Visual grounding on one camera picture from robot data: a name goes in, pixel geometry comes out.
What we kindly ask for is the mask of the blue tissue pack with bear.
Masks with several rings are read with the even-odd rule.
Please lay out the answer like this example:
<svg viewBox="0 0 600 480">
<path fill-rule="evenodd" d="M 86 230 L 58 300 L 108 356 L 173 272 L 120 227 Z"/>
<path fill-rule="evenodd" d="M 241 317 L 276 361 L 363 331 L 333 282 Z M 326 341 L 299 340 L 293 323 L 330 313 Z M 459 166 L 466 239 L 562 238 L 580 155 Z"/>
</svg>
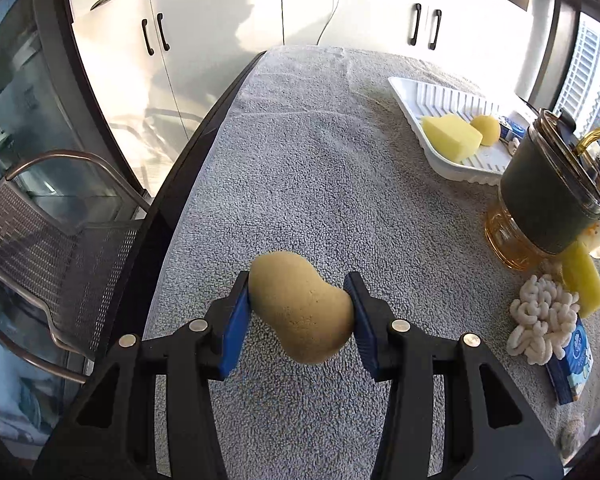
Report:
<svg viewBox="0 0 600 480">
<path fill-rule="evenodd" d="M 565 348 L 565 356 L 554 356 L 545 365 L 557 403 L 566 405 L 579 400 L 593 368 L 593 356 L 585 327 L 577 319 L 576 329 Z"/>
</svg>

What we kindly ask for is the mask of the yellow wedge sponge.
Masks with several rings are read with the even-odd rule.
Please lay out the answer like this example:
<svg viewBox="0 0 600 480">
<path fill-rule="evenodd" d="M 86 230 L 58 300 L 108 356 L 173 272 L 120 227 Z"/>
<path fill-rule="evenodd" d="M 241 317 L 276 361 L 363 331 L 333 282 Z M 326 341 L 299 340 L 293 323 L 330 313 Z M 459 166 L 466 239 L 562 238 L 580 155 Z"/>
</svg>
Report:
<svg viewBox="0 0 600 480">
<path fill-rule="evenodd" d="M 600 308 L 600 274 L 580 240 L 566 248 L 559 259 L 564 283 L 572 294 L 579 294 L 579 315 L 586 318 Z"/>
</svg>

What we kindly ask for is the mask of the tan gourd-shaped sponge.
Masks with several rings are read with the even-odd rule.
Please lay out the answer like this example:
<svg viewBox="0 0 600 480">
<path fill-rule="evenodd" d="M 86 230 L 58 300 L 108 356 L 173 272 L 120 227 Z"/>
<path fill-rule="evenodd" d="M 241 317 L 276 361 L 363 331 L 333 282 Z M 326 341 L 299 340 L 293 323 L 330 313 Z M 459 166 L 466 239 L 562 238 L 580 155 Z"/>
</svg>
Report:
<svg viewBox="0 0 600 480">
<path fill-rule="evenodd" d="M 270 326 L 284 352 L 300 364 L 321 364 L 349 340 L 352 299 L 324 281 L 295 252 L 268 252 L 252 260 L 248 290 L 254 313 Z"/>
</svg>

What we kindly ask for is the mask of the yellow square sponge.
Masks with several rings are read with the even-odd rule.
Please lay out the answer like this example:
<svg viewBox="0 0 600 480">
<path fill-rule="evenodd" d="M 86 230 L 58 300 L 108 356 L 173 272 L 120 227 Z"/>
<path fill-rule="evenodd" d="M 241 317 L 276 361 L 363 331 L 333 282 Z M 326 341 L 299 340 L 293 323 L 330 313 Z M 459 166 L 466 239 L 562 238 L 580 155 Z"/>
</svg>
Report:
<svg viewBox="0 0 600 480">
<path fill-rule="evenodd" d="M 451 162 L 475 155 L 481 145 L 481 133 L 460 116 L 447 114 L 422 118 L 422 130 L 434 149 Z"/>
</svg>

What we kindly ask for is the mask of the yellow egg-shaped sponge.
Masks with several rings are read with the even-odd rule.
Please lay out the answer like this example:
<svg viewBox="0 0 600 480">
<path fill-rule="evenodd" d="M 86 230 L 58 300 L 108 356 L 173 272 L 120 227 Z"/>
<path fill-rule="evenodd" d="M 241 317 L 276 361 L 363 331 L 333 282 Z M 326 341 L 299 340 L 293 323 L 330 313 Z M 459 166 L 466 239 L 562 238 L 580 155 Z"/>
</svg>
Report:
<svg viewBox="0 0 600 480">
<path fill-rule="evenodd" d="M 471 119 L 470 125 L 481 133 L 482 146 L 492 146 L 500 140 L 501 125 L 496 118 L 490 115 L 478 115 Z"/>
</svg>

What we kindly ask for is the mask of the grey knitted cloth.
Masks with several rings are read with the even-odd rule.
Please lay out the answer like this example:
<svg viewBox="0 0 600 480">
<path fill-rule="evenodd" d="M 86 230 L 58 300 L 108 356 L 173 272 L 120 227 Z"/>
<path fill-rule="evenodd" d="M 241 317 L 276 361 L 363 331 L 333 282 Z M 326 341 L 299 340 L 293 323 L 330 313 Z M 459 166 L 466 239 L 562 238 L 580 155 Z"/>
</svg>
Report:
<svg viewBox="0 0 600 480">
<path fill-rule="evenodd" d="M 513 138 L 507 142 L 507 151 L 510 156 L 514 156 L 518 150 L 520 141 L 518 138 Z"/>
</svg>

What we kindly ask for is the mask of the white chenille scrubber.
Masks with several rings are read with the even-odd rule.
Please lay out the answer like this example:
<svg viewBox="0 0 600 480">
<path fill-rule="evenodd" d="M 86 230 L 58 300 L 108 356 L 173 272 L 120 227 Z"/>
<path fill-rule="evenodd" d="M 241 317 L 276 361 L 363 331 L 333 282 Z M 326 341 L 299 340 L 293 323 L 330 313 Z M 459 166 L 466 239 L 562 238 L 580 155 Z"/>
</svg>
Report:
<svg viewBox="0 0 600 480">
<path fill-rule="evenodd" d="M 524 356 L 529 365 L 543 366 L 553 358 L 565 359 L 579 311 L 577 292 L 570 292 L 550 274 L 532 275 L 509 305 L 516 326 L 508 336 L 506 352 Z"/>
</svg>

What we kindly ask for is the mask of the metal mesh chair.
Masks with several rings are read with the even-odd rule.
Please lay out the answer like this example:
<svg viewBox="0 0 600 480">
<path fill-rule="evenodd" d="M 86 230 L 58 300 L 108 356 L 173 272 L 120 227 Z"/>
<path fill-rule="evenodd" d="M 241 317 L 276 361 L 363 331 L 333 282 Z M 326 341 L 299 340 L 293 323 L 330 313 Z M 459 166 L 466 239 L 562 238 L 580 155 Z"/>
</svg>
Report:
<svg viewBox="0 0 600 480">
<path fill-rule="evenodd" d="M 74 228 L 48 214 L 15 180 L 34 165 L 60 158 L 90 162 L 137 208 L 150 208 L 118 170 L 93 153 L 53 150 L 13 166 L 0 180 L 0 282 L 44 312 L 57 347 L 97 362 L 107 350 L 117 310 L 114 293 L 143 222 Z"/>
</svg>

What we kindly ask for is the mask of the amber glass tumbler green sleeve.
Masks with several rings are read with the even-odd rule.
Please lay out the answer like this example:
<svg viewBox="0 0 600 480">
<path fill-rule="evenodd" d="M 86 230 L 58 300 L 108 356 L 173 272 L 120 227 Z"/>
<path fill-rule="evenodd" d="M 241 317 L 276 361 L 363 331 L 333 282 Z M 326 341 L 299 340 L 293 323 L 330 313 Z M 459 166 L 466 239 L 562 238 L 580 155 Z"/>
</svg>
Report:
<svg viewBox="0 0 600 480">
<path fill-rule="evenodd" d="M 568 113 L 542 108 L 501 177 L 484 235 L 511 269 L 558 256 L 600 218 L 600 165 L 588 154 L 595 133 L 574 130 Z"/>
</svg>

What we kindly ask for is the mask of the white plastic tray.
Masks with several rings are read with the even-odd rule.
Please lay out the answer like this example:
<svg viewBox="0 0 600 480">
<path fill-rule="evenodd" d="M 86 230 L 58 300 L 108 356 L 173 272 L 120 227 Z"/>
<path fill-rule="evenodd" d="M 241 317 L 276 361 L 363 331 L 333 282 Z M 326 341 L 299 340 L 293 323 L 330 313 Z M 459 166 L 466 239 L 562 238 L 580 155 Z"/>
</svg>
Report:
<svg viewBox="0 0 600 480">
<path fill-rule="evenodd" d="M 446 180 L 495 186 L 534 114 L 521 99 L 492 100 L 441 84 L 388 83 L 429 166 Z"/>
</svg>

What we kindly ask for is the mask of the grey towel mat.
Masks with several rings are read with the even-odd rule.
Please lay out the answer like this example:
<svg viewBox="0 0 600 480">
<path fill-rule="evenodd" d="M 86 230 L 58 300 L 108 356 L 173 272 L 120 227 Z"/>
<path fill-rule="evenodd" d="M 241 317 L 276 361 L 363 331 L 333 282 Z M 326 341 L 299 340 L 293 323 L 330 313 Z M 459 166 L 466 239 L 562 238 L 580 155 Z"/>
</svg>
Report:
<svg viewBox="0 0 600 480">
<path fill-rule="evenodd" d="M 189 193 L 145 328 L 169 335 L 225 296 L 258 255 L 288 250 L 341 285 L 368 290 L 424 332 L 479 335 L 547 434 L 600 424 L 600 310 L 585 322 L 594 364 L 582 396 L 558 405 L 542 367 L 506 353 L 521 276 L 495 257 L 483 217 L 495 188 L 432 170 L 389 86 L 397 76 L 469 90 L 402 56 L 337 47 L 277 48 L 242 84 Z M 366 479 L 389 387 L 354 344 L 301 365 L 251 321 L 239 363 L 210 386 L 233 479 Z"/>
</svg>

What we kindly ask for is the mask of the amber drinking straw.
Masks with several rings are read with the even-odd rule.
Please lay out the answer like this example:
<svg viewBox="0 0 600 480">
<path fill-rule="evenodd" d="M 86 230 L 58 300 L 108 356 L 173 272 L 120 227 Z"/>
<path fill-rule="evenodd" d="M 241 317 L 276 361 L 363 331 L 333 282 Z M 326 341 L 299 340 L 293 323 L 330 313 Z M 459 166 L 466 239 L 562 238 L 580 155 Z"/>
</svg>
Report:
<svg viewBox="0 0 600 480">
<path fill-rule="evenodd" d="M 582 138 L 578 141 L 578 143 L 573 149 L 574 154 L 578 156 L 582 155 L 592 143 L 597 142 L 599 140 L 600 128 L 596 128 L 587 133 L 585 136 L 582 136 Z"/>
</svg>

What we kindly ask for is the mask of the white cabinet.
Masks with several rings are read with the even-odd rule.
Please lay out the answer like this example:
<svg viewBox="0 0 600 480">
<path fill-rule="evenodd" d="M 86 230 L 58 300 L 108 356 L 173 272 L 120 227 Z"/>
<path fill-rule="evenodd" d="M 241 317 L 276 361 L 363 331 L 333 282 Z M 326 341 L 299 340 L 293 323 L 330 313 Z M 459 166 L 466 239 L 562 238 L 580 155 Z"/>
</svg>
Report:
<svg viewBox="0 0 600 480">
<path fill-rule="evenodd" d="M 69 0 L 97 102 L 156 194 L 213 104 L 260 52 L 345 47 L 528 96 L 550 0 Z"/>
</svg>

